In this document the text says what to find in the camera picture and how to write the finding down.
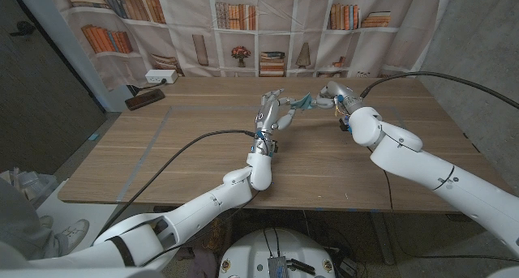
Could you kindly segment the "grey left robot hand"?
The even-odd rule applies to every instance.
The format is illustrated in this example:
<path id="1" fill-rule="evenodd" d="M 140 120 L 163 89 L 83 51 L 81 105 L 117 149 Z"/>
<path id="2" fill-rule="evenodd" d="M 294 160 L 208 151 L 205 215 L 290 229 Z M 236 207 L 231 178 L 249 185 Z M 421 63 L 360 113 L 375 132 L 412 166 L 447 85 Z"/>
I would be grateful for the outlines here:
<path id="1" fill-rule="evenodd" d="M 271 156 L 275 144 L 272 133 L 275 130 L 284 130 L 293 121 L 296 108 L 291 104 L 294 98 L 280 97 L 284 88 L 267 92 L 262 95 L 261 106 L 255 118 L 255 144 L 253 153 Z"/>

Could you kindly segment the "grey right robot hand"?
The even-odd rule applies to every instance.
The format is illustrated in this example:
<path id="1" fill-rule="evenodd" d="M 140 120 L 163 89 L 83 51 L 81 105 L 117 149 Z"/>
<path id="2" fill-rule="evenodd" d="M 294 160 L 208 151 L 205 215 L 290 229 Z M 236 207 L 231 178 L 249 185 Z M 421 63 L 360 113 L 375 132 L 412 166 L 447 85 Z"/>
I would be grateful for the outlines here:
<path id="1" fill-rule="evenodd" d="M 319 92 L 315 104 L 321 109 L 337 108 L 341 113 L 352 114 L 364 104 L 352 89 L 330 81 Z"/>

